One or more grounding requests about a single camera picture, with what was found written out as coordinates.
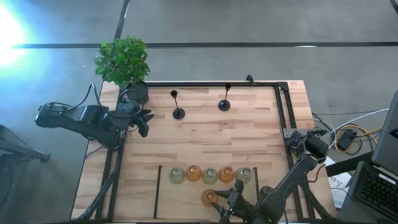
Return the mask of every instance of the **orange cup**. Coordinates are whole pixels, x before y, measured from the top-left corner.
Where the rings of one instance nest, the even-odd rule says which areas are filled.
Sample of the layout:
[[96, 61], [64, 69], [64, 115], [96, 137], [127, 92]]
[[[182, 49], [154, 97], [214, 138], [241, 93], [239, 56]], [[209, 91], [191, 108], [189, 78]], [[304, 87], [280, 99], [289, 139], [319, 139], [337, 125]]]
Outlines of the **orange cup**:
[[223, 167], [218, 171], [218, 178], [223, 183], [231, 182], [234, 179], [234, 177], [235, 177], [234, 169], [230, 166]]
[[201, 169], [196, 165], [189, 166], [185, 176], [189, 181], [198, 181], [201, 176]]
[[218, 195], [214, 193], [214, 190], [212, 189], [207, 189], [201, 194], [201, 202], [203, 203], [204, 206], [206, 207], [211, 207], [211, 203], [217, 203], [218, 202]]

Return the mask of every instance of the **concrete floor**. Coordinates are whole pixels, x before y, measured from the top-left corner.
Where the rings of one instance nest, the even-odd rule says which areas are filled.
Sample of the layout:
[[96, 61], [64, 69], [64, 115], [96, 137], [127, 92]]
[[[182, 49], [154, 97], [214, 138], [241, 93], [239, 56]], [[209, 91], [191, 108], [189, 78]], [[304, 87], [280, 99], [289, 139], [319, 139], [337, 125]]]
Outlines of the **concrete floor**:
[[[0, 0], [0, 29], [7, 31], [0, 41], [6, 47], [111, 42], [122, 5], [123, 0]], [[397, 41], [398, 15], [387, 0], [135, 0], [121, 34], [127, 35], [155, 43]], [[91, 82], [100, 91], [97, 50], [2, 47], [0, 124], [50, 153], [51, 160], [12, 167], [14, 186], [0, 208], [0, 223], [68, 220], [87, 140], [37, 127], [34, 118], [43, 103], [78, 103]], [[247, 74], [304, 80], [315, 113], [387, 108], [398, 86], [398, 47], [149, 49], [148, 54], [148, 80], [242, 80]], [[87, 103], [94, 102], [90, 95]], [[357, 123], [376, 128], [385, 115]], [[337, 126], [356, 116], [322, 118]], [[330, 154], [337, 161], [348, 158]], [[0, 198], [8, 184], [0, 183]]]

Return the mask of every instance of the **black plant pot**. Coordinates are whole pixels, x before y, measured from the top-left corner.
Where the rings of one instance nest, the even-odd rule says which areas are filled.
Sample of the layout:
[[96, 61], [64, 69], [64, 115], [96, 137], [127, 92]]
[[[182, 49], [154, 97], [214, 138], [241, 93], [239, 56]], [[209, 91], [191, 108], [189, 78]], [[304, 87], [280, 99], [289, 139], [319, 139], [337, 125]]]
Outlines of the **black plant pot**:
[[134, 85], [130, 83], [127, 85], [127, 88], [133, 90], [127, 92], [129, 99], [136, 100], [139, 104], [146, 103], [149, 100], [148, 85], [145, 82], [138, 82]]

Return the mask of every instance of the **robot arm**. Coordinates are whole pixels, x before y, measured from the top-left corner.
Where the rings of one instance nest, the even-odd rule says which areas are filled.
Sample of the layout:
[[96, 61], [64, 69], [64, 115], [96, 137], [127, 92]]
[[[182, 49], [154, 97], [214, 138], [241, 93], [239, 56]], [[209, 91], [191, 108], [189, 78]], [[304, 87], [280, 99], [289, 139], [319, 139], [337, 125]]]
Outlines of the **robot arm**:
[[304, 181], [307, 174], [325, 160], [328, 145], [319, 138], [316, 138], [311, 132], [308, 132], [304, 136], [298, 132], [294, 132], [291, 139], [296, 140], [290, 142], [290, 144], [301, 146], [306, 150], [299, 155], [296, 164], [279, 182], [277, 187], [274, 189], [268, 186], [261, 188], [260, 199], [254, 206], [243, 199], [243, 183], [240, 180], [236, 181], [235, 189], [215, 191], [220, 197], [227, 198], [229, 205], [229, 209], [224, 209], [221, 205], [212, 203], [212, 206], [217, 209], [221, 216], [220, 223], [228, 224], [229, 217], [234, 215], [242, 218], [244, 223], [247, 224], [276, 224], [284, 214], [287, 197], [298, 185], [301, 186], [304, 194], [310, 199], [322, 218], [334, 219], [322, 207]]
[[109, 149], [119, 146], [119, 139], [129, 126], [137, 126], [142, 137], [148, 135], [151, 110], [140, 109], [138, 103], [124, 99], [118, 108], [109, 111], [101, 105], [69, 106], [46, 103], [39, 108], [36, 125], [43, 128], [65, 128], [95, 139]]

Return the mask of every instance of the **black monitor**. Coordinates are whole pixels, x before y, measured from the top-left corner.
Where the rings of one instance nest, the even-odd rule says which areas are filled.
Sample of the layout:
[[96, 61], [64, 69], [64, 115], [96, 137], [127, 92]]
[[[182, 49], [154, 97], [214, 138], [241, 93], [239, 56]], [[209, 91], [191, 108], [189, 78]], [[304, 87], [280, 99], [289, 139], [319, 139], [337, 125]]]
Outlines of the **black monitor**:
[[398, 175], [398, 91], [392, 99], [372, 161]]

